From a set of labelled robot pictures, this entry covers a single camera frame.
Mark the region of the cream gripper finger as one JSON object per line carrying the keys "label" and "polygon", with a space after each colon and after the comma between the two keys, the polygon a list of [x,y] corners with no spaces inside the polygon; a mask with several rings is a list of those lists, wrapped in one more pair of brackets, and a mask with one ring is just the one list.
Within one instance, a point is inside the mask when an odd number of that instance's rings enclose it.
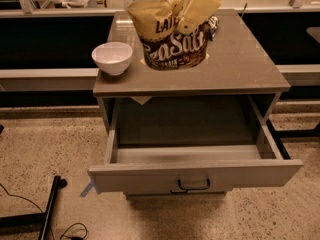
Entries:
{"label": "cream gripper finger", "polygon": [[203,24],[221,6],[222,0],[182,0],[182,7],[177,14],[176,30],[184,35],[191,34]]}

